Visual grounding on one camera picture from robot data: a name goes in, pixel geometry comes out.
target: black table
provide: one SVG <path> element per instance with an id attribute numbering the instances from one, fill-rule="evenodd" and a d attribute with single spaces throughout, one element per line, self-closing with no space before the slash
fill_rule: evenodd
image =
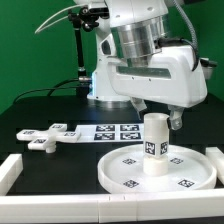
<path id="1" fill-rule="evenodd" d="M 167 106 L 147 102 L 151 112 L 169 113 Z M 224 149 L 224 102 L 212 95 L 186 109 L 183 127 L 171 131 L 170 144 L 201 153 L 205 147 Z M 107 152 L 135 143 L 57 143 L 56 152 L 29 151 L 28 142 L 16 140 L 22 129 L 47 130 L 53 123 L 67 123 L 74 131 L 78 124 L 140 123 L 135 110 L 106 109 L 75 96 L 30 97 L 19 100 L 0 116 L 0 163 L 10 153 L 22 153 L 24 171 L 8 195 L 59 195 L 107 193 L 97 179 L 97 163 Z M 224 217 L 150 221 L 146 223 L 223 223 Z"/>

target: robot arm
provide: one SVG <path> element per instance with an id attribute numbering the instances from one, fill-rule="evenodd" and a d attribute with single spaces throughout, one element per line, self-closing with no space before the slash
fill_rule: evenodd
<path id="1" fill-rule="evenodd" d="M 88 4 L 91 8 L 91 4 L 94 4 L 96 7 L 96 5 L 98 4 L 98 7 L 103 7 L 103 5 L 105 4 L 105 0 L 73 0 L 76 4 Z M 184 5 L 184 4 L 192 4 L 192 3 L 197 3 L 197 2 L 201 2 L 201 1 L 205 1 L 205 0 L 177 0 L 177 2 L 180 5 Z M 165 0 L 165 4 L 167 5 L 167 7 L 172 7 L 174 6 L 173 4 L 173 0 Z"/>
<path id="2" fill-rule="evenodd" d="M 181 128 L 183 109 L 202 102 L 207 88 L 200 62 L 195 66 L 193 45 L 186 46 L 182 40 L 169 46 L 159 44 L 159 40 L 170 34 L 167 17 L 170 1 L 85 2 L 89 3 L 91 13 L 98 12 L 101 6 L 109 12 L 107 37 L 98 43 L 98 50 L 107 58 L 104 75 L 109 77 L 113 90 L 130 97 L 138 112 L 146 109 L 144 100 L 167 104 L 172 129 Z"/>

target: white circular tray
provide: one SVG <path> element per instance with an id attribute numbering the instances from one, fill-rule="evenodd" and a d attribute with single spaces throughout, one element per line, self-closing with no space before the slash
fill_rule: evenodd
<path id="1" fill-rule="evenodd" d="M 98 178 L 110 193 L 140 193 L 212 189 L 217 171 L 196 151 L 169 146 L 168 173 L 151 177 L 143 172 L 143 145 L 126 146 L 101 158 Z"/>

